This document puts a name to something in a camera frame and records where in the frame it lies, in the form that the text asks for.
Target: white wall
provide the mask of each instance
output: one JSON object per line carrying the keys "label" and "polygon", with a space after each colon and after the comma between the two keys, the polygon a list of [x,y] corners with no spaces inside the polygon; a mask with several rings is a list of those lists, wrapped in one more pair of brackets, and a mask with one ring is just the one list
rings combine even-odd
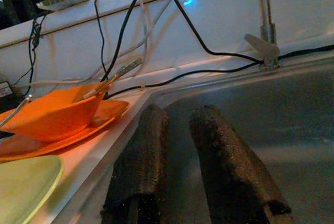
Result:
{"label": "white wall", "polygon": [[[164,1],[146,4],[146,12],[151,19]],[[334,0],[271,0],[271,4],[279,44],[334,33]],[[260,35],[259,0],[194,0],[186,6],[186,10],[207,46],[213,50],[242,52],[249,49],[243,40],[244,34]],[[124,16],[125,11],[121,11],[102,18],[106,60],[112,57]],[[136,8],[125,31],[121,49],[130,47],[141,37],[140,10]],[[47,34],[37,51],[35,79],[86,77],[100,65],[100,47],[96,20]],[[138,57],[142,50],[143,47],[123,57],[117,66]],[[214,57],[201,49],[175,4],[171,4],[149,40],[149,63],[143,73],[210,58]],[[0,73],[7,75],[11,81],[15,81],[28,68],[27,42],[0,49]]]}

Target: bowl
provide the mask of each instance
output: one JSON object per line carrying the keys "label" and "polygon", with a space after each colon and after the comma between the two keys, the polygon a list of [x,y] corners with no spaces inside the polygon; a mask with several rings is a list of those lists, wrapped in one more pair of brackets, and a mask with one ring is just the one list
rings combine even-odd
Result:
{"label": "bowl", "polygon": [[[25,105],[1,131],[55,142],[74,135],[91,122],[104,93],[80,100],[98,84],[57,90]],[[0,121],[13,110],[0,114]]]}

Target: stainless steel sink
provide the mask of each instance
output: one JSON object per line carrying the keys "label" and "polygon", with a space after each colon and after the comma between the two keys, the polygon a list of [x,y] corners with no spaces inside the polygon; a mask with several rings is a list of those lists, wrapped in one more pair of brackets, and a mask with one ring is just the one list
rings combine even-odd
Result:
{"label": "stainless steel sink", "polygon": [[[271,73],[178,86],[153,94],[147,103],[164,107],[170,117],[168,223],[210,223],[199,159],[188,129],[192,110],[205,104],[218,107],[262,159],[296,223],[334,223],[333,58]],[[73,197],[85,201],[75,223],[100,223],[101,195],[106,194],[112,172],[106,164],[114,162],[108,155],[83,185],[90,187],[98,175],[98,184],[91,186],[95,189],[89,194],[79,189]],[[107,176],[98,172],[102,167]]]}

